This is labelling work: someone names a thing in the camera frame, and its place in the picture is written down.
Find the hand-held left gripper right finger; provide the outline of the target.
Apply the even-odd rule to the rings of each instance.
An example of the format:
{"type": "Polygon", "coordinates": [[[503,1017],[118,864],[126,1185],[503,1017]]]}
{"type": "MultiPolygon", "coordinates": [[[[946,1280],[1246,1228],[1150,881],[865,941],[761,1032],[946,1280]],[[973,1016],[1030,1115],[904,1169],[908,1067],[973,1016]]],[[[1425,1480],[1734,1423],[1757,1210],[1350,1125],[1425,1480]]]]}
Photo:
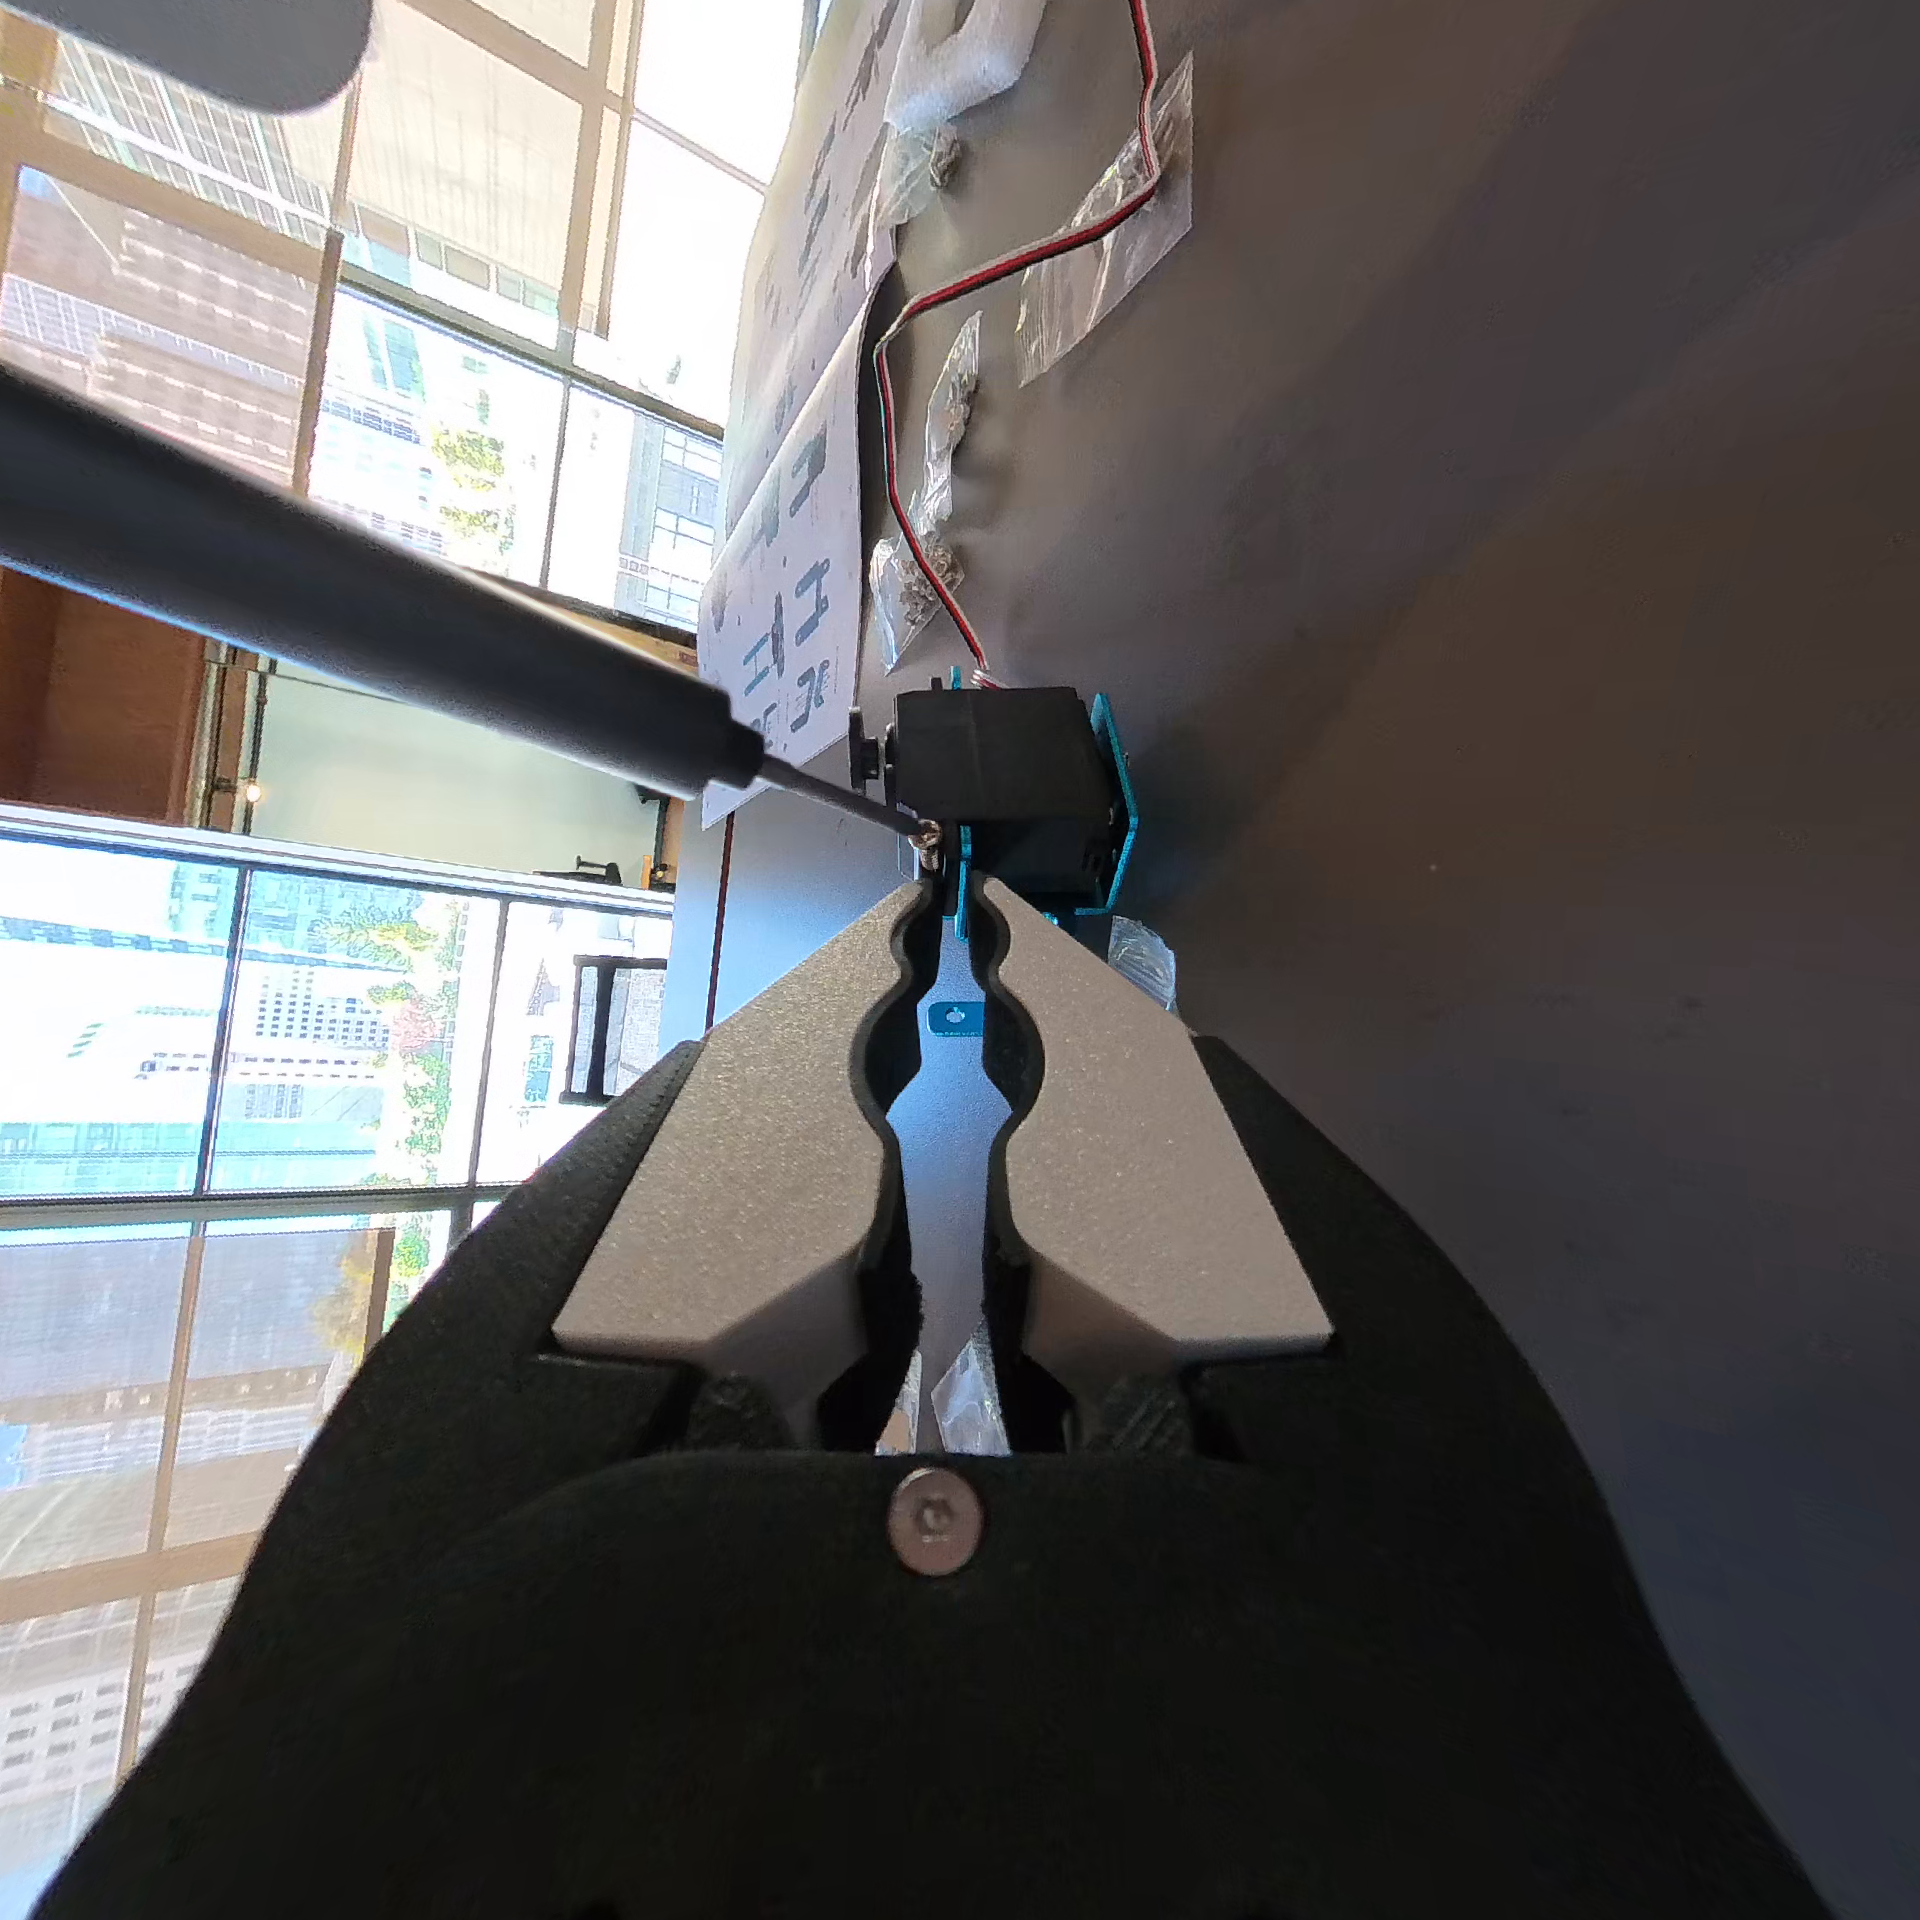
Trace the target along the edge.
{"type": "Polygon", "coordinates": [[[1189,1370],[1333,1327],[1185,1024],[1004,881],[972,881],[996,1340],[1039,1370],[1189,1370]]]}

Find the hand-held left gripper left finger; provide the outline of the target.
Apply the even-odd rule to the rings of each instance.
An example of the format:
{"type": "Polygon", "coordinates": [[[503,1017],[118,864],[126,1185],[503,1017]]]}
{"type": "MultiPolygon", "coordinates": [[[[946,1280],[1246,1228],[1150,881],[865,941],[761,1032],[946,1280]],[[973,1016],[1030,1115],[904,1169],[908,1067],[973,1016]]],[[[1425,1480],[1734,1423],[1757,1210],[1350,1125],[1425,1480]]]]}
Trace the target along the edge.
{"type": "Polygon", "coordinates": [[[558,1315],[564,1353],[904,1365],[921,1289],[890,1108],[937,972],[938,890],[908,883],[705,1035],[558,1315]]]}

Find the black screwdriver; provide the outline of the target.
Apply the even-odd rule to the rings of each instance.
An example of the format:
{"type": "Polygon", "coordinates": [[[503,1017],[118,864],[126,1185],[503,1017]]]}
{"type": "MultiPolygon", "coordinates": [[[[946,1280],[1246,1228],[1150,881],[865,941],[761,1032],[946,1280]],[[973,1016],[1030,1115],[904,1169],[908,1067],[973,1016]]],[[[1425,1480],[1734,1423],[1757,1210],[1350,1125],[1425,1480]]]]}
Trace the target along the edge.
{"type": "Polygon", "coordinates": [[[2,368],[2,560],[677,801],[756,783],[908,837],[782,762],[725,691],[578,617],[2,368]]]}

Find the white square foam frame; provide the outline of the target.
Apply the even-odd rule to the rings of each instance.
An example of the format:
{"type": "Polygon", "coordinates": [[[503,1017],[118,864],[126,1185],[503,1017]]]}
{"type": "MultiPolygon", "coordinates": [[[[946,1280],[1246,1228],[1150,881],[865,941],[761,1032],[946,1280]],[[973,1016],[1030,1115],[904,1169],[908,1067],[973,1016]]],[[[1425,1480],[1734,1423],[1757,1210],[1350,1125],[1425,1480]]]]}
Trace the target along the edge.
{"type": "Polygon", "coordinates": [[[909,3],[885,122],[929,136],[1012,89],[1045,10],[1046,3],[909,3]]]}

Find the dark brown desk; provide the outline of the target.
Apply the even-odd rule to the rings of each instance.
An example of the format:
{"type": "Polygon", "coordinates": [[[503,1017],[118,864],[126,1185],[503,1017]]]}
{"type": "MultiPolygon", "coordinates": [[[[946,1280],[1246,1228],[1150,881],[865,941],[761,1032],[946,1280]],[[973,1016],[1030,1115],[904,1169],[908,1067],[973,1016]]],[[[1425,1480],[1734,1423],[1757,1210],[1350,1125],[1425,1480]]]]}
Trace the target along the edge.
{"type": "Polygon", "coordinates": [[[1185,240],[962,447],[1190,1024],[1425,1229],[1916,1915],[1916,4],[1152,4],[1185,240]]]}

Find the black mesh office chair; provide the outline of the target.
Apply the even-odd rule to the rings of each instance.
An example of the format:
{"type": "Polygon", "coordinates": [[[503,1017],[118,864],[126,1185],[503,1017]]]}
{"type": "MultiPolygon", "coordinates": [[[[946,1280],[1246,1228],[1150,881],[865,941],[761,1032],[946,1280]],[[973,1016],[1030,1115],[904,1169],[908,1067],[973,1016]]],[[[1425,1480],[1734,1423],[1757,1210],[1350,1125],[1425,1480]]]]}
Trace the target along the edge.
{"type": "Polygon", "coordinates": [[[665,957],[584,952],[574,957],[574,1004],[558,1103],[605,1106],[655,1064],[665,957]]]}

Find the beige roller blind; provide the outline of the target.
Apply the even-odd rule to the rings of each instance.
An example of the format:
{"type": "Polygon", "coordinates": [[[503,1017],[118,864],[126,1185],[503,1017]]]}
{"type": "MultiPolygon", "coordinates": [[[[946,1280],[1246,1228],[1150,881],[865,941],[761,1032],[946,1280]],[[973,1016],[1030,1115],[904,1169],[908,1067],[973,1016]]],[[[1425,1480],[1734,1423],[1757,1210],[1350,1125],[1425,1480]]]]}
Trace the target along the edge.
{"type": "Polygon", "coordinates": [[[429,552],[508,530],[554,394],[343,285],[538,348],[584,315],[631,4],[375,4],[345,93],[260,112],[4,8],[4,361],[429,552]]]}

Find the large glass window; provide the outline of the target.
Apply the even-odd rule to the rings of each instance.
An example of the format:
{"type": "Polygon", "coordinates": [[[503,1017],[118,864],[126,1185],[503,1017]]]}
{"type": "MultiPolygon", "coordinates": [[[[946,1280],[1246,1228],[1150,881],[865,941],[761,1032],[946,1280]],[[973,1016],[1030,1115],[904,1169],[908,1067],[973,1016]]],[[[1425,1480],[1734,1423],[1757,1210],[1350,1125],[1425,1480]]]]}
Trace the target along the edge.
{"type": "MultiPolygon", "coordinates": [[[[554,394],[508,530],[440,552],[668,666],[720,543],[751,232],[824,4],[631,4],[553,349],[343,285],[554,394]]],[[[681,804],[225,640],[188,823],[4,821],[4,1915],[210,1651],[370,1343],[588,1120],[578,947],[660,955],[681,804]]]]}

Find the wooden cabinet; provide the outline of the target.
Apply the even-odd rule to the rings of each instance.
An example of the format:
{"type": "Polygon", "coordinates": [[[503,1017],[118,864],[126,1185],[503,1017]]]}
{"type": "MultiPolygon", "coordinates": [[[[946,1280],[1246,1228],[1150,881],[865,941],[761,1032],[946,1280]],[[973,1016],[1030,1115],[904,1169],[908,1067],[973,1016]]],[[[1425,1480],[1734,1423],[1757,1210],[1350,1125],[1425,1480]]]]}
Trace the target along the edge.
{"type": "Polygon", "coordinates": [[[6,567],[2,801],[184,825],[206,644],[6,567]]]}

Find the white printed instruction manual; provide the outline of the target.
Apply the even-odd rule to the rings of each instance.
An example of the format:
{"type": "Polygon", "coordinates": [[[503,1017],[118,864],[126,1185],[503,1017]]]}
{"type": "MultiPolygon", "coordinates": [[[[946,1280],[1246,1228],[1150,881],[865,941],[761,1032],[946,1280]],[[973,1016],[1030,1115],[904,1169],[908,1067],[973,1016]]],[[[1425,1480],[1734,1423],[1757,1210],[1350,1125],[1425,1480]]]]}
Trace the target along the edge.
{"type": "Polygon", "coordinates": [[[845,748],[857,700],[861,338],[895,259],[872,205],[904,23],[900,3],[829,8],[741,281],[696,659],[794,767],[845,748]]]}

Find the tiny crumpled clear bag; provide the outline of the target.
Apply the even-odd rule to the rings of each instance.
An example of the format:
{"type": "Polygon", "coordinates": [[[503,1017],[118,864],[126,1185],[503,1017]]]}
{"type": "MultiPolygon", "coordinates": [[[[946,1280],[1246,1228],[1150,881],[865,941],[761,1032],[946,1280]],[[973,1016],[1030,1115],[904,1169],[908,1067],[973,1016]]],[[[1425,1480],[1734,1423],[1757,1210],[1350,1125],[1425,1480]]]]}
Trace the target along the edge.
{"type": "Polygon", "coordinates": [[[959,159],[962,143],[950,124],[932,131],[886,125],[874,184],[874,227],[890,233],[921,218],[943,192],[959,159]]]}

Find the crumpled clear parts bag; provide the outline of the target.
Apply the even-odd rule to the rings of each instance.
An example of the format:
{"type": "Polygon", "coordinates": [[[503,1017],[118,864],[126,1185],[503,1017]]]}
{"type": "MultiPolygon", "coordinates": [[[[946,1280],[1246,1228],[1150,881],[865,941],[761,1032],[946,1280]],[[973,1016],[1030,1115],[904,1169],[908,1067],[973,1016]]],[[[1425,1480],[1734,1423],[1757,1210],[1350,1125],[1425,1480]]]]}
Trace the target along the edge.
{"type": "Polygon", "coordinates": [[[909,500],[909,521],[921,543],[943,535],[953,514],[953,459],[969,433],[977,385],[980,311],[958,330],[927,401],[922,425],[921,488],[909,500]]]}

